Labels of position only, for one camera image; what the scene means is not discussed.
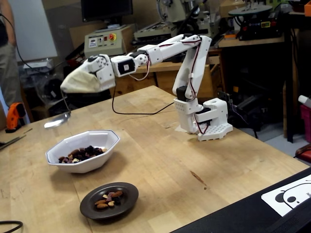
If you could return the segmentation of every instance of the floor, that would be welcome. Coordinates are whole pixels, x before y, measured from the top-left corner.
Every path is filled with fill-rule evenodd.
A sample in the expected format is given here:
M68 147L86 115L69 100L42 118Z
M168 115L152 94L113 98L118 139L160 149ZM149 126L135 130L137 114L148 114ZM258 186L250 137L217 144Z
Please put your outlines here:
M252 129L242 128L240 129L245 133L254 136ZM297 134L294 136L294 142L290 143L283 136L283 123L264 125L260 132L257 132L258 139L262 142L269 144L270 146L284 152L285 154L294 157L297 149L309 144L305 140L304 134Z

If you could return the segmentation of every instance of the khaki pants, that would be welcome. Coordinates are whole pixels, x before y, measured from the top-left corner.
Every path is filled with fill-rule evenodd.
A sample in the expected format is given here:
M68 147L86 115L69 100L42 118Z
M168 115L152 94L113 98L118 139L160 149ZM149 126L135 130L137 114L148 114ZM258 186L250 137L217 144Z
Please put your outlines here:
M8 107L22 102L15 47L10 43L0 47L0 87Z

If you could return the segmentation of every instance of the whiteboard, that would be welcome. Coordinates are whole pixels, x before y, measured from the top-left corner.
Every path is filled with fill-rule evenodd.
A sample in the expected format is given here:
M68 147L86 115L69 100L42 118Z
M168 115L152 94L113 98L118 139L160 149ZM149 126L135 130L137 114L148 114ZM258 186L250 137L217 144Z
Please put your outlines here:
M15 19L17 44L27 60L56 57L56 47L41 0L9 0Z

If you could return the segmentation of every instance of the almond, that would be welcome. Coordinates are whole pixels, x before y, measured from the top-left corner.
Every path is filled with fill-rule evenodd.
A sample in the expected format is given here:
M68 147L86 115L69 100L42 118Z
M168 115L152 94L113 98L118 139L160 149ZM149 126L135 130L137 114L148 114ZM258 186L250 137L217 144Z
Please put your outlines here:
M98 202L95 203L95 205L104 204L104 203L106 203L106 200L99 200Z
M101 204L97 205L97 209L104 209L104 208L107 208L107 207L108 207L108 205L104 204L104 203L101 203Z
M117 197L119 197L119 196L121 196L123 194L123 192L122 191L118 191L118 192L115 192L114 194L112 194L112 198L117 198Z

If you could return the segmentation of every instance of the computer monitor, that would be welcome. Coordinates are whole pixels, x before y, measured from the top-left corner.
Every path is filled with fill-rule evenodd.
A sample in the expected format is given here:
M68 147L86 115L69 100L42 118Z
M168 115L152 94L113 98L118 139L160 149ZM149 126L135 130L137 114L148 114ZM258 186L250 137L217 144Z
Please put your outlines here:
M84 22L131 15L132 0L81 0Z

